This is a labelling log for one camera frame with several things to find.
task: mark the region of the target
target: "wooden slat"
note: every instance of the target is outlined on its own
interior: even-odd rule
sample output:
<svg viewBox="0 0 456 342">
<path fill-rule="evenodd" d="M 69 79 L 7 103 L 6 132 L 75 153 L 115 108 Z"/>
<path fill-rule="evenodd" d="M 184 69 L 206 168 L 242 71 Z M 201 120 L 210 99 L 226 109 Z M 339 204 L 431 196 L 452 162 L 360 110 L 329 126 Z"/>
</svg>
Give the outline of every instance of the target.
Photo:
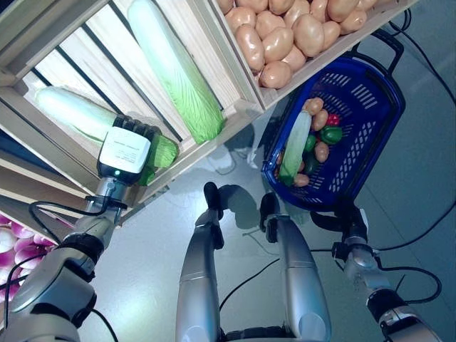
<svg viewBox="0 0 456 342">
<path fill-rule="evenodd" d="M 187 0 L 187 2 L 192 4 L 194 12 L 199 11 L 201 13 L 201 19 L 204 21 L 206 27 L 209 30 L 206 30 L 206 34 L 217 30 L 217 25 L 214 24 L 214 15 L 216 16 L 216 21 L 222 27 L 224 34 L 228 37 L 228 41 L 219 39 L 217 44 L 219 48 L 225 51 L 225 54 L 230 56 L 237 56 L 238 64 L 244 69 L 247 80 L 238 76 L 237 81 L 241 88 L 246 88 L 251 86 L 254 92 L 258 95 L 258 101 L 263 108 L 270 108 L 272 105 L 277 103 L 283 97 L 290 94 L 291 91 L 298 88 L 303 82 L 308 80 L 313 74 L 320 71 L 322 68 L 327 66 L 331 61 L 342 55 L 345 51 L 350 49 L 352 46 L 357 44 L 363 38 L 374 32 L 376 29 L 381 27 L 383 24 L 387 23 L 394 16 L 402 13 L 408 7 L 412 6 L 418 0 L 397 0 L 391 1 L 390 3 L 384 4 L 382 6 L 377 6 L 369 11 L 368 21 L 365 26 L 352 34 L 347 36 L 340 37 L 337 42 L 327 51 L 324 51 L 316 58 L 311 59 L 306 65 L 297 73 L 293 75 L 291 82 L 279 90 L 260 88 L 257 82 L 254 80 L 252 72 L 249 70 L 247 62 L 240 51 L 234 36 L 229 29 L 227 22 L 225 21 L 222 12 L 219 10 L 217 0 L 209 1 L 198 1 L 198 0 Z"/>
<path fill-rule="evenodd" d="M 194 145 L 189 150 L 181 153 L 178 159 L 169 168 L 160 170 L 148 187 L 143 187 L 138 190 L 135 206 L 153 196 L 157 191 L 162 189 L 165 185 L 168 185 L 198 160 L 210 154 L 218 146 L 225 143 L 253 120 L 258 118 L 262 113 L 263 112 L 258 105 L 248 103 L 244 100 L 238 100 L 234 105 L 225 109 L 224 117 L 227 120 L 223 131 L 215 139 L 201 145 Z"/>
<path fill-rule="evenodd" d="M 127 16 L 127 9 L 133 0 L 115 0 L 119 9 Z M 241 98 L 236 86 L 229 77 L 225 66 L 204 34 L 202 27 L 192 12 L 189 4 L 182 0 L 156 1 L 181 42 L 192 55 L 201 74 L 223 108 L 228 108 Z"/>
<path fill-rule="evenodd" d="M 27 227 L 38 234 L 42 234 L 48 237 L 51 241 L 52 238 L 45 232 L 38 224 L 32 219 L 29 214 L 29 206 L 26 203 L 0 196 L 0 212 L 19 223 L 20 225 Z M 57 219 L 39 212 L 37 214 L 41 221 L 54 232 L 58 238 L 63 239 L 66 235 L 70 234 L 73 230 L 66 224 L 59 222 Z"/>
<path fill-rule="evenodd" d="M 12 88 L 0 88 L 0 128 L 86 192 L 98 186 L 96 159 Z"/>
<path fill-rule="evenodd" d="M 2 196 L 29 204 L 35 201 L 51 201 L 77 209 L 85 208 L 86 201 L 84 199 L 70 195 L 55 187 L 37 182 L 5 167 L 0 167 L 0 174 L 0 195 Z M 79 216 L 64 209 L 52 207 L 52 210 L 73 217 Z"/>
<path fill-rule="evenodd" d="M 33 20 L 55 0 L 15 0 L 0 14 L 0 54 Z"/>
<path fill-rule="evenodd" d="M 6 66 L 17 78 L 24 77 L 107 2 L 108 0 L 55 0 L 2 52 L 0 65 Z"/>
<path fill-rule="evenodd" d="M 14 155 L 10 155 L 0 150 L 0 166 L 17 172 L 26 177 L 32 178 L 38 182 L 42 182 L 51 187 L 63 190 L 69 194 L 85 198 L 86 192 L 77 188 L 72 182 L 67 180 L 65 177 L 52 173 L 42 167 L 36 166 L 30 162 L 27 162 Z"/>
<path fill-rule="evenodd" d="M 150 69 L 138 43 L 114 11 L 109 6 L 105 6 L 87 21 L 87 25 L 180 137 L 183 140 L 188 138 L 190 132 L 185 127 L 175 106 L 160 85 L 157 76 Z"/>
<path fill-rule="evenodd" d="M 62 42 L 61 47 L 123 113 L 143 123 L 158 126 L 164 135 L 176 140 L 83 29 L 74 31 Z"/>
</svg>

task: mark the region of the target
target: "onion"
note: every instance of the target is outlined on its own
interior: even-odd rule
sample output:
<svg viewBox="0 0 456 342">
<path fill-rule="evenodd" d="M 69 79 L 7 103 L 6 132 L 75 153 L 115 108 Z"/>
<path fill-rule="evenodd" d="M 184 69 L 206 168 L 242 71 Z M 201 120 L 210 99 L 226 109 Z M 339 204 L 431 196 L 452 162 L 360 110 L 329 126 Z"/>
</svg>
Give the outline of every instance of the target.
<svg viewBox="0 0 456 342">
<path fill-rule="evenodd" d="M 28 258 L 37 256 L 37 255 L 43 254 L 43 253 L 46 253 L 46 250 L 42 246 L 36 246 L 35 244 L 31 244 L 30 246 L 27 246 L 24 249 L 17 252 L 16 257 L 14 258 L 14 261 L 16 262 L 16 264 L 18 264 Z M 32 260 L 26 262 L 25 264 L 22 264 L 21 267 L 23 269 L 34 269 L 36 267 L 36 265 L 38 265 L 40 263 L 42 258 L 43 258 L 42 256 L 36 257 L 35 259 L 32 259 Z"/>
<path fill-rule="evenodd" d="M 13 248 L 16 237 L 11 229 L 0 227 L 0 253 L 4 253 Z"/>
<path fill-rule="evenodd" d="M 33 239 L 29 237 L 28 239 L 18 239 L 14 244 L 14 251 L 19 252 L 20 250 L 24 249 L 25 247 L 33 244 Z"/>
<path fill-rule="evenodd" d="M 7 252 L 0 253 L 0 267 L 8 267 L 13 265 L 15 254 L 16 252 L 12 248 Z"/>
<path fill-rule="evenodd" d="M 49 240 L 45 237 L 42 237 L 39 234 L 35 234 L 35 236 L 33 236 L 33 242 L 35 244 L 39 244 L 40 246 L 45 246 L 45 247 L 54 246 L 54 243 L 51 240 Z"/>
<path fill-rule="evenodd" d="M 33 271 L 33 269 L 21 269 L 21 273 L 19 274 L 18 278 L 21 276 L 28 276 L 32 271 Z M 21 280 L 19 282 L 19 285 L 22 286 L 22 284 L 24 282 L 25 282 L 25 280 Z"/>
<path fill-rule="evenodd" d="M 9 297 L 8 301 L 11 301 L 13 297 L 17 294 L 17 291 L 19 291 L 20 287 L 18 284 L 12 284 L 9 287 Z M 6 289 L 0 290 L 0 303 L 3 303 L 5 301 L 5 294 L 6 294 Z"/>
<path fill-rule="evenodd" d="M 16 235 L 19 239 L 27 239 L 28 237 L 33 236 L 33 232 L 29 231 L 27 228 L 22 227 L 19 223 L 12 222 L 11 230 L 13 234 Z"/>
<path fill-rule="evenodd" d="M 11 220 L 8 217 L 0 214 L 0 225 L 9 224 L 9 222 L 11 222 Z"/>
</svg>

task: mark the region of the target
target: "plastic shopping basket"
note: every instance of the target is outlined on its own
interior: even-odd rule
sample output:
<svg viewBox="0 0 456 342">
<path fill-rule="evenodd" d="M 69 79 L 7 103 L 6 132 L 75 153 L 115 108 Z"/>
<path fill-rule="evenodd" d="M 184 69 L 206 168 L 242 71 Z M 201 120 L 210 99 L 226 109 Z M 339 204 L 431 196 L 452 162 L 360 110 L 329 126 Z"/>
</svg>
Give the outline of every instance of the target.
<svg viewBox="0 0 456 342">
<path fill-rule="evenodd" d="M 358 46 L 306 81 L 296 92 L 263 165 L 263 175 L 279 196 L 297 207 L 327 212 L 340 196 L 355 198 L 405 110 L 405 100 L 392 73 L 403 46 L 383 30 L 372 34 L 394 51 L 388 69 Z M 278 154 L 307 98 L 320 97 L 329 113 L 341 118 L 342 140 L 330 146 L 329 158 L 310 176 L 306 187 L 287 187 L 274 177 Z"/>
</svg>

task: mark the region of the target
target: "cable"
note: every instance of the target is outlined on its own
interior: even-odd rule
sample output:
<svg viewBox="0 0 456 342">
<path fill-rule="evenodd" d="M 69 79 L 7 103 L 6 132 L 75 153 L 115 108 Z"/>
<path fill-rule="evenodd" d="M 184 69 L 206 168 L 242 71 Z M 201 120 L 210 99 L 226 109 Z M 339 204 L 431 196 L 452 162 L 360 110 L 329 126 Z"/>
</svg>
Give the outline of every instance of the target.
<svg viewBox="0 0 456 342">
<path fill-rule="evenodd" d="M 109 332 L 111 333 L 111 336 L 113 337 L 114 342 L 119 342 L 117 336 L 115 335 L 113 327 L 109 324 L 109 321 L 106 319 L 106 317 L 104 317 L 104 315 L 101 312 L 99 312 L 97 309 L 92 309 L 92 312 L 101 318 L 103 323 L 106 325 L 106 328 L 108 328 Z"/>
<path fill-rule="evenodd" d="M 20 276 L 19 278 L 16 278 L 16 279 L 11 280 L 9 283 L 10 283 L 10 285 L 17 284 L 17 283 L 19 283 L 19 282 L 25 280 L 25 279 L 27 278 L 27 276 L 28 276 L 28 275 Z M 8 283 L 5 283 L 5 284 L 0 285 L 0 290 L 6 289 L 6 285 L 7 285 L 7 284 L 8 284 Z"/>
<path fill-rule="evenodd" d="M 219 307 L 219 310 L 221 311 L 223 306 L 225 305 L 225 303 L 227 302 L 227 300 L 229 299 L 229 297 L 231 297 L 234 292 L 236 292 L 237 290 L 239 290 L 241 287 L 243 287 L 243 285 L 245 285 L 246 283 L 248 283 L 249 281 L 251 281 L 253 278 L 256 278 L 257 276 L 259 276 L 261 273 L 263 273 L 263 271 L 265 271 L 268 267 L 270 267 L 272 264 L 275 264 L 276 262 L 278 262 L 278 260 L 280 259 L 275 259 L 273 261 L 271 261 L 269 264 L 267 264 L 265 267 L 263 267 L 261 269 L 260 272 L 254 274 L 253 276 L 245 279 L 242 283 L 240 283 L 238 286 L 236 286 L 234 289 L 232 289 L 228 294 L 227 296 L 224 298 L 224 300 L 222 301 L 222 303 L 220 304 L 220 307 Z"/>
<path fill-rule="evenodd" d="M 406 9 L 404 11 L 404 23 L 402 24 L 401 30 L 406 31 L 410 27 L 411 23 L 412 23 L 412 11 L 410 9 Z M 391 34 L 391 36 L 396 37 L 398 34 L 400 34 L 400 31 L 396 30 L 394 27 L 393 27 L 393 29 L 394 29 L 394 31 L 396 31 L 396 33 Z"/>
<path fill-rule="evenodd" d="M 105 199 L 103 200 L 103 206 L 101 207 L 101 210 L 99 212 L 87 212 L 84 210 L 79 210 L 79 209 L 72 208 L 72 207 L 69 207 L 69 206 L 66 206 L 63 204 L 59 204 L 59 203 L 55 203 L 55 202 L 37 201 L 37 202 L 31 203 L 28 206 L 28 212 L 30 213 L 32 218 L 35 220 L 35 222 L 38 223 L 38 225 L 41 228 L 43 228 L 46 232 L 48 232 L 48 234 L 51 235 L 52 239 L 54 239 L 57 242 L 57 244 L 60 244 L 61 240 L 57 237 L 57 235 L 40 220 L 38 215 L 36 215 L 36 210 L 38 210 L 38 209 L 45 210 L 45 211 L 50 211 L 50 210 L 45 209 L 45 208 L 40 208 L 39 206 L 47 205 L 49 207 L 57 207 L 60 209 L 68 210 L 69 212 L 75 212 L 76 214 L 81 214 L 81 215 L 85 215 L 85 216 L 98 216 L 106 211 L 106 209 L 108 208 L 108 202 L 109 201 L 107 201 L 106 197 L 105 197 Z"/>
<path fill-rule="evenodd" d="M 311 252 L 314 253 L 314 252 L 332 252 L 331 249 L 311 249 Z M 225 303 L 227 302 L 228 298 L 231 297 L 234 292 L 236 292 L 237 290 L 239 290 L 241 287 L 243 287 L 243 285 L 247 284 L 249 281 L 251 281 L 252 279 L 256 278 L 257 276 L 259 276 L 263 271 L 265 271 L 268 267 L 270 267 L 272 264 L 275 264 L 276 262 L 278 262 L 279 259 L 275 259 L 273 261 L 271 261 L 269 264 L 267 264 L 265 267 L 263 267 L 263 269 L 261 269 L 261 271 L 259 271 L 258 273 L 254 274 L 253 276 L 245 279 L 242 283 L 240 283 L 238 286 L 236 286 L 234 289 L 232 289 L 228 294 L 227 296 L 224 298 L 224 300 L 222 301 L 222 303 L 220 304 L 220 308 L 219 310 L 221 311 L 223 306 L 225 305 Z"/>
<path fill-rule="evenodd" d="M 398 285 L 396 285 L 396 288 L 394 291 L 399 291 L 399 288 L 400 288 L 400 285 L 402 284 L 402 282 L 404 281 L 404 278 L 405 278 L 405 274 L 403 274 L 400 278 L 400 281 L 398 282 Z"/>
<path fill-rule="evenodd" d="M 391 246 L 391 247 L 383 247 L 383 248 L 374 248 L 378 251 L 392 251 L 393 249 L 399 249 L 399 248 L 403 248 L 403 247 L 406 247 L 406 246 L 409 246 L 411 244 L 414 244 L 416 241 L 422 239 L 423 237 L 425 237 L 426 235 L 428 235 L 429 233 L 431 233 L 432 230 L 434 230 L 434 228 L 436 228 L 436 226 L 441 223 L 441 221 L 446 218 L 446 216 L 451 213 L 451 211 L 453 210 L 453 208 L 456 206 L 456 201 L 454 201 L 451 206 L 443 213 L 442 216 L 440 216 L 437 221 L 434 222 L 434 224 L 432 226 L 430 226 L 428 229 L 426 229 L 422 234 L 418 235 L 416 238 L 414 239 L 411 239 L 410 241 L 407 241 L 407 242 L 404 242 L 403 244 L 398 244 L 396 246 Z"/>
<path fill-rule="evenodd" d="M 412 266 L 383 267 L 381 265 L 381 263 L 378 263 L 378 268 L 381 269 L 382 271 L 386 271 L 386 272 L 389 272 L 389 271 L 415 271 L 415 272 L 420 272 L 420 273 L 426 274 L 426 275 L 430 276 L 432 279 L 434 279 L 437 288 L 436 288 L 434 294 L 432 294 L 432 296 L 425 297 L 423 299 L 413 299 L 413 300 L 409 300 L 409 301 L 404 301 L 407 304 L 429 303 L 430 301 L 435 300 L 442 293 L 442 282 L 440 281 L 439 277 L 426 269 L 421 269 L 420 267 L 412 267 Z"/>
<path fill-rule="evenodd" d="M 443 80 L 442 76 L 435 70 L 434 65 L 431 63 L 431 61 L 428 58 L 428 55 L 424 52 L 424 50 L 421 48 L 420 44 L 418 44 L 412 37 L 410 37 L 403 29 L 399 28 L 396 24 L 394 24 L 392 21 L 389 22 L 391 27 L 396 30 L 398 33 L 402 33 L 415 47 L 416 49 L 421 53 L 423 58 L 426 60 L 427 64 L 429 65 L 432 73 L 436 77 L 436 79 L 439 80 L 439 82 L 442 84 L 443 88 L 447 91 L 448 95 L 451 97 L 451 100 L 453 104 L 456 106 L 456 97 L 453 95 L 452 91 L 450 90 L 450 87 L 446 82 Z"/>
<path fill-rule="evenodd" d="M 6 280 L 5 304 L 4 304 L 4 312 L 3 312 L 4 328 L 5 328 L 4 330 L 6 330 L 6 328 L 8 328 L 9 290 L 10 290 L 10 286 L 11 286 L 11 278 L 13 277 L 14 271 L 16 271 L 21 265 L 25 264 L 26 262 L 31 261 L 35 258 L 44 257 L 45 255 L 46 255 L 46 253 L 43 253 L 43 254 L 38 254 L 31 258 L 25 259 L 25 260 L 19 262 L 17 265 L 15 265 L 9 272 L 8 279 Z"/>
</svg>

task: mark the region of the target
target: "label on robot hand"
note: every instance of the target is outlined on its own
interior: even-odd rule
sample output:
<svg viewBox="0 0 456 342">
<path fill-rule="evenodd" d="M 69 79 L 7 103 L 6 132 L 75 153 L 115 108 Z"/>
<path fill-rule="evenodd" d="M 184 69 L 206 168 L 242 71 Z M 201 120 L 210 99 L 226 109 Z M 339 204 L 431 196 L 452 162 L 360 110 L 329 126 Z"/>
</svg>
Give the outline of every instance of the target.
<svg viewBox="0 0 456 342">
<path fill-rule="evenodd" d="M 101 148 L 101 163 L 124 172 L 140 173 L 149 153 L 150 141 L 120 127 L 112 127 Z"/>
</svg>

